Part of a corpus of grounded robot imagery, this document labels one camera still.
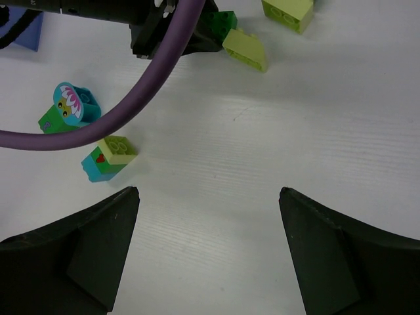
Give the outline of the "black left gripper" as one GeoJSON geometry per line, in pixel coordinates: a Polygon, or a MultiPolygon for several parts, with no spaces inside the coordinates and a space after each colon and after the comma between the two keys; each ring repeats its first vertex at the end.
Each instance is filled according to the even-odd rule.
{"type": "Polygon", "coordinates": [[[127,24],[131,31],[133,54],[150,60],[167,29],[164,17],[172,14],[177,4],[177,1],[2,1],[1,27],[9,23],[12,7],[24,12],[1,36],[1,48],[17,39],[42,12],[54,12],[127,24]]]}

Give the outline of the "cyan lego brick of trio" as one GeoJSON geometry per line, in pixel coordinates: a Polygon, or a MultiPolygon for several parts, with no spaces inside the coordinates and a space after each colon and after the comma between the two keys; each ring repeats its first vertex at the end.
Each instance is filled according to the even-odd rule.
{"type": "Polygon", "coordinates": [[[90,182],[105,182],[116,176],[115,173],[101,173],[91,156],[87,156],[81,165],[90,182]]]}

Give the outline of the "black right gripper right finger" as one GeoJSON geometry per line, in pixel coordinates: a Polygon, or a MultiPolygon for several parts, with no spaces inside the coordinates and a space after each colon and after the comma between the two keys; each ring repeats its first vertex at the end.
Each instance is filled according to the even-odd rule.
{"type": "Polygon", "coordinates": [[[306,314],[419,313],[419,241],[292,188],[279,206],[306,314]]]}

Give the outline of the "green four-stud lego brick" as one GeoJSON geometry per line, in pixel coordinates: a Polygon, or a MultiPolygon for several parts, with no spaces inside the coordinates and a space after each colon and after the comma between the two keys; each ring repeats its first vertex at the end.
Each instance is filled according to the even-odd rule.
{"type": "Polygon", "coordinates": [[[231,29],[236,29],[238,19],[234,11],[205,12],[201,15],[215,37],[223,42],[231,29]]]}

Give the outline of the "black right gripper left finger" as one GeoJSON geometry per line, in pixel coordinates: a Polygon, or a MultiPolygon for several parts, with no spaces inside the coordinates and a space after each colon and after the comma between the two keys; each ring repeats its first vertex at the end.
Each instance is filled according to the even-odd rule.
{"type": "Polygon", "coordinates": [[[108,314],[140,197],[134,186],[1,242],[2,314],[108,314]]]}

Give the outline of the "green heart lego brick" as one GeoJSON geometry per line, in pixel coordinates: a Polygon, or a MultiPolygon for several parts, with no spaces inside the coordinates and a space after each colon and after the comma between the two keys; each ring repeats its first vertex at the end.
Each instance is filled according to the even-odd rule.
{"type": "Polygon", "coordinates": [[[118,173],[126,166],[126,164],[111,165],[98,146],[91,152],[90,156],[102,174],[118,173]]]}

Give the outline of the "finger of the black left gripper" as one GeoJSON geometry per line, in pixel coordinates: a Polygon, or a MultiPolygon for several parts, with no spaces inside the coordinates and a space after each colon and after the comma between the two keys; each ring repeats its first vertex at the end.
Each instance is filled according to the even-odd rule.
{"type": "Polygon", "coordinates": [[[218,52],[222,49],[222,42],[219,41],[210,30],[210,27],[206,25],[201,15],[205,12],[218,12],[214,1],[206,1],[203,10],[200,14],[198,23],[196,24],[195,30],[184,49],[183,55],[193,53],[206,53],[206,52],[218,52]]]}

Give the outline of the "lime sloped lego brick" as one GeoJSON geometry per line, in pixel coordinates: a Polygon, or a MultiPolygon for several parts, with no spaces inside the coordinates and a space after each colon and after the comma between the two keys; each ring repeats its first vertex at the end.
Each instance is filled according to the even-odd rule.
{"type": "Polygon", "coordinates": [[[314,2],[311,0],[262,0],[267,18],[303,34],[313,17],[314,2]]]}
{"type": "Polygon", "coordinates": [[[231,29],[225,37],[222,46],[230,57],[262,73],[267,71],[266,52],[256,35],[247,35],[240,28],[231,29]]]}

